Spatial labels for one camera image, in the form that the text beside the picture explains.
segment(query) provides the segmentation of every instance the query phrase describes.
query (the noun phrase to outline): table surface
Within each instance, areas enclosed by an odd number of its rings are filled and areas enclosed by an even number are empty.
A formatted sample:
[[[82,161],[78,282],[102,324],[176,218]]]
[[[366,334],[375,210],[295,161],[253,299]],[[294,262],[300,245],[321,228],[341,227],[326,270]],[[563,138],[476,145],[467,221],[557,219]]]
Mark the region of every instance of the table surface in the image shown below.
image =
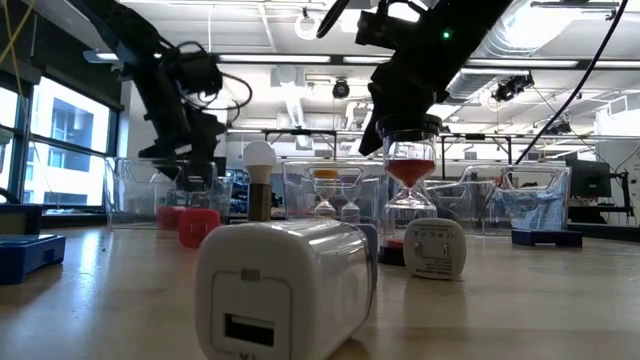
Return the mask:
[[[62,265],[0,286],[0,359],[204,359],[196,251],[151,230],[66,230]],[[461,281],[381,266],[367,323],[331,360],[637,359],[640,245],[468,239]]]

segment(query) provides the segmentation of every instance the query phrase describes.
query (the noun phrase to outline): yellow cable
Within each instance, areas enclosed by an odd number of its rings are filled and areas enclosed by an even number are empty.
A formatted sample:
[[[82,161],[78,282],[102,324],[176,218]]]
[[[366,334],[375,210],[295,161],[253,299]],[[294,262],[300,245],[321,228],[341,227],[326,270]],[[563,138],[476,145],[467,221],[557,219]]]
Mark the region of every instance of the yellow cable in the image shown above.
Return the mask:
[[[29,16],[29,12],[31,11],[31,9],[33,8],[33,4],[35,3],[35,0],[31,1],[31,5],[29,6],[29,10],[27,10],[27,13],[25,14],[25,17],[22,19],[22,23],[20,26],[18,26],[18,28],[16,29],[16,33],[15,34],[11,34],[11,22],[9,19],[9,4],[7,2],[8,0],[5,0],[4,3],[4,18],[5,18],[5,22],[7,23],[7,38],[11,39],[11,41],[9,41],[9,45],[8,48],[11,51],[11,58],[13,61],[13,71],[16,73],[16,82],[18,85],[18,95],[19,100],[20,100],[20,105],[22,107],[22,112],[23,114],[28,114],[28,109],[27,109],[27,104],[25,102],[25,98],[24,98],[24,93],[22,91],[22,82],[20,81],[20,71],[18,70],[18,59],[16,57],[16,51],[15,48],[13,46],[13,43],[15,41],[15,39],[18,38],[18,32],[21,30],[21,26],[22,24],[24,24],[26,22],[26,19]],[[38,158],[38,163],[40,164],[41,168],[44,168],[42,165],[42,160],[40,160],[40,154],[38,153],[38,147],[36,146],[35,141],[31,140],[31,129],[27,128],[27,141],[30,141],[33,143],[33,150],[36,153],[36,157]],[[49,179],[47,178],[47,174],[46,172],[43,172],[42,175],[44,175],[44,180],[47,183],[47,187],[49,188],[50,192],[53,192],[53,189],[51,188],[51,184],[49,183]],[[58,200],[56,199],[56,207],[59,209],[60,208],[60,203],[58,202]]]
[[[5,22],[7,23],[7,37],[11,39],[12,36],[11,36],[11,24],[9,20],[8,0],[5,0],[5,3],[4,3],[4,18],[5,18]],[[13,40],[9,41],[8,46],[9,46],[9,50],[11,50],[11,59],[13,60],[13,71],[16,73],[16,82],[18,83],[18,95],[20,95],[20,104],[22,105],[22,111],[24,112],[24,114],[27,114],[28,113],[27,105],[24,103],[24,93],[22,92],[22,82],[20,81],[20,72],[18,71],[18,59],[16,58],[16,51],[15,51],[15,48],[13,47]]]
[[[13,44],[18,39],[18,35],[20,35],[20,32],[22,31],[24,24],[27,23],[27,20],[29,19],[29,15],[31,15],[31,12],[33,11],[33,5],[35,5],[35,3],[36,3],[36,0],[31,0],[31,4],[29,4],[29,8],[27,9],[27,12],[22,17],[22,20],[20,20],[20,24],[18,24],[18,27],[16,28],[16,32],[13,34],[13,36],[9,35],[9,44],[7,44],[7,47],[2,51],[2,55],[0,55],[0,64],[2,64],[2,62],[4,61],[4,58],[9,53],[9,50],[13,49]],[[9,1],[5,0],[5,3],[4,3],[5,9],[7,8],[8,5],[9,5]]]

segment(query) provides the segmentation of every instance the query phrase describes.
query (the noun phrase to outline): red object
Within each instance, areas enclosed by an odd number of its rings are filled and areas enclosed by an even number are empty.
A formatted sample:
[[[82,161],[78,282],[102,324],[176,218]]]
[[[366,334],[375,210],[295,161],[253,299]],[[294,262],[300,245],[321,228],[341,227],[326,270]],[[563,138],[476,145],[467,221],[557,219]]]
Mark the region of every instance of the red object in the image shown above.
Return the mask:
[[[389,160],[387,163],[387,173],[404,186],[412,188],[416,183],[431,174],[436,168],[433,160]]]
[[[220,226],[220,214],[210,209],[186,209],[180,217],[178,235],[182,245],[197,248],[211,230]]]
[[[389,245],[388,247],[390,247],[390,248],[395,248],[395,249],[400,248],[400,249],[402,249],[404,247],[404,240],[393,239],[393,240],[389,240],[387,242],[387,244]]]
[[[158,226],[163,230],[178,230],[180,216],[184,206],[160,206],[158,208]]]

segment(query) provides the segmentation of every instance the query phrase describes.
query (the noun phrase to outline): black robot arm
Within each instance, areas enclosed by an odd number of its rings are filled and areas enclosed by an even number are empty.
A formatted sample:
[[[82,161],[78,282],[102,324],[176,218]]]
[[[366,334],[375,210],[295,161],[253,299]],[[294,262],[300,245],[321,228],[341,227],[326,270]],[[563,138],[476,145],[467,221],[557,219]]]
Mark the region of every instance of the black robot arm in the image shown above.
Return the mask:
[[[214,95],[222,89],[222,73],[206,51],[185,53],[166,41],[138,13],[114,0],[69,0],[124,64],[122,76],[135,83],[157,134],[144,158],[209,162],[225,125],[188,96]],[[159,167],[172,179],[177,169]]]
[[[324,36],[349,0],[338,0],[320,25]],[[408,3],[420,14],[417,23],[389,17],[388,7]],[[381,0],[375,14],[362,12],[356,43],[395,50],[378,66],[369,91],[373,113],[365,129],[360,153],[382,146],[381,137],[396,131],[437,132],[437,117],[427,110],[447,97],[447,85],[480,45],[512,0],[440,0],[424,10],[407,0]]]

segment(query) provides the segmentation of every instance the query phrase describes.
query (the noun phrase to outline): usb port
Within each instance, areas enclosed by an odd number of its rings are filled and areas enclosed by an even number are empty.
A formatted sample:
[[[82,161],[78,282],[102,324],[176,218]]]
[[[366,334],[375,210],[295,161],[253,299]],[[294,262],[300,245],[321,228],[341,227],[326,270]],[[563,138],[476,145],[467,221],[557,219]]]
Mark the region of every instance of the usb port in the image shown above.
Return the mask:
[[[225,314],[226,337],[255,344],[273,346],[273,322]]]

